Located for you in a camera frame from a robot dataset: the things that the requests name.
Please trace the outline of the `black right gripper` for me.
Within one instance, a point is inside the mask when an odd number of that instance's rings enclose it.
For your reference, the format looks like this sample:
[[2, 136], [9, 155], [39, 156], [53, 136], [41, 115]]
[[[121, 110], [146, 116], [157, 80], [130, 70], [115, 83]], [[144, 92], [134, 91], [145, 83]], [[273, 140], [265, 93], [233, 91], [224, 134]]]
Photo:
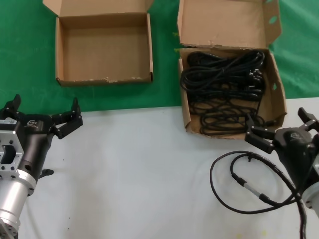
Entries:
[[313, 114], [300, 107], [298, 116], [303, 122], [299, 128], [283, 128], [275, 133], [274, 129], [255, 126], [251, 116], [247, 115], [244, 140], [264, 152], [272, 152], [275, 148], [293, 184], [304, 192], [319, 181], [319, 174], [313, 167], [319, 155], [319, 135], [312, 136], [309, 132], [317, 129], [317, 118]]

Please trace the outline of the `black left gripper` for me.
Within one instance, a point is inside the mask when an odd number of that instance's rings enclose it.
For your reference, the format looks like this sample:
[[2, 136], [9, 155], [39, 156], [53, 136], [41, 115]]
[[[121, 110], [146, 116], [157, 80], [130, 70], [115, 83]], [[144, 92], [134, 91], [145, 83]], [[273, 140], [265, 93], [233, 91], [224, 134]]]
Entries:
[[21, 97], [16, 94], [0, 110], [0, 119], [17, 120], [22, 128], [23, 156], [18, 166], [31, 175], [36, 181], [40, 178], [52, 139], [56, 135], [62, 139], [83, 125], [78, 99], [74, 98], [71, 110], [52, 116], [39, 114], [24, 114], [18, 111]]

